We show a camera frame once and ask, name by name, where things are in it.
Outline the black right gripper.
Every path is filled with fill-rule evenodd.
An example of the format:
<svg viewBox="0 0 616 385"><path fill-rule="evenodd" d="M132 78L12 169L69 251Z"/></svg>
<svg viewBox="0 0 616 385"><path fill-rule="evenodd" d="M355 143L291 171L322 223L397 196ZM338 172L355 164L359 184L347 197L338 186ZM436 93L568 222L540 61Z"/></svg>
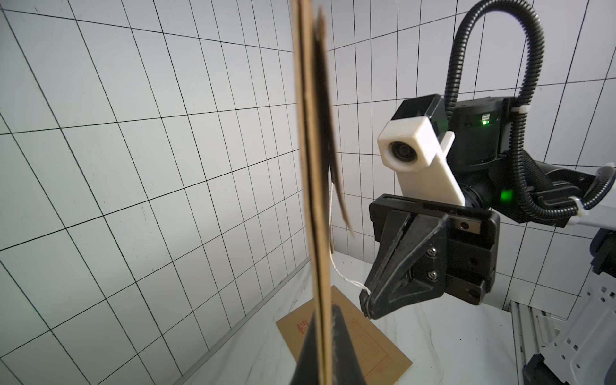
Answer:
<svg viewBox="0 0 616 385"><path fill-rule="evenodd" d="M492 290L500 230L494 212L383 194L369 213L379 251L359 295L367 318L444 294L479 305Z"/></svg>

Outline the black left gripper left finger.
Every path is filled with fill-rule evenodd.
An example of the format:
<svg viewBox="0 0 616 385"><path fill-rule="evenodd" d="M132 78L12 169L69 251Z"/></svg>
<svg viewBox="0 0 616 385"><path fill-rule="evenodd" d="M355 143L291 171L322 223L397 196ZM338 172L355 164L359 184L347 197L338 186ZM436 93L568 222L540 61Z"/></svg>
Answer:
<svg viewBox="0 0 616 385"><path fill-rule="evenodd" d="M317 331L314 317L306 334L301 354L298 358L295 372L290 385L317 385L318 384L318 347Z"/></svg>

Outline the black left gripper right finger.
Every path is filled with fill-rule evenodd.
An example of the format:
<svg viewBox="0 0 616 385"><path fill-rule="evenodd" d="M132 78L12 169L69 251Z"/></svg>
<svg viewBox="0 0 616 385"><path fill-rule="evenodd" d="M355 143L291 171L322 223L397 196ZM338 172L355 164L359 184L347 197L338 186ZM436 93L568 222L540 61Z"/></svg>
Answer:
<svg viewBox="0 0 616 385"><path fill-rule="evenodd" d="M366 385L343 312L335 304L332 305L332 338L333 384Z"/></svg>

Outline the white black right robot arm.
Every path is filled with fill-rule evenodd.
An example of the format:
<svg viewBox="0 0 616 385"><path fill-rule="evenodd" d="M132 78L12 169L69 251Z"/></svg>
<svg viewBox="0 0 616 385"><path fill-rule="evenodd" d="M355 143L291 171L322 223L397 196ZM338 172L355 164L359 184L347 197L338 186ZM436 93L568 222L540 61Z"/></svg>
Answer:
<svg viewBox="0 0 616 385"><path fill-rule="evenodd" d="M338 86L338 102L354 103L359 123L355 151L361 194L384 201L375 221L365 220L366 246L377 253L377 287L386 303L410 298L425 310L438 297L473 310L488 280L489 304L514 301L571 322L586 300L590 280L590 226L497 226L478 217L487 236L455 227L447 213L416 205L406 212L393 171L380 159L377 139L396 105L421 91L442 91L453 31L469 1L356 1L343 13L332 7L336 51L355 53L351 86ZM610 128L600 118L615 106L615 4L612 1L535 1L545 32L545 56L524 148L535 160L566 169L596 170L613 161Z"/></svg>

